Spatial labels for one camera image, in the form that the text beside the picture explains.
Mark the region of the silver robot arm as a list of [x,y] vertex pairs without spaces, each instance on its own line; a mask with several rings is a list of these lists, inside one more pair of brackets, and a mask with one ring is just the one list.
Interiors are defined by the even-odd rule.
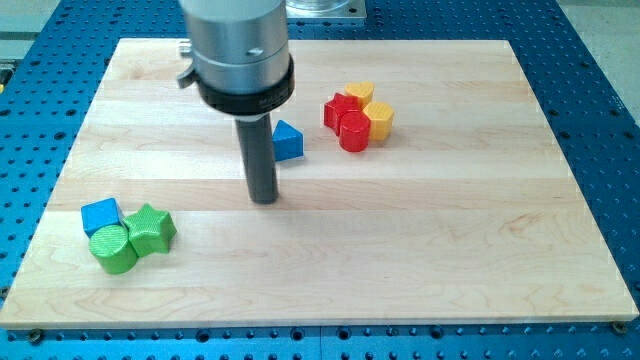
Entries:
[[198,86],[210,107],[231,115],[268,113],[295,87],[285,0],[180,0],[191,64],[178,86]]

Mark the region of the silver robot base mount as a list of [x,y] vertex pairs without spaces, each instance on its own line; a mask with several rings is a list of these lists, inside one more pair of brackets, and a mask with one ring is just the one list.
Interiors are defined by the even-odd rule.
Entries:
[[286,0],[290,18],[364,19],[365,0]]

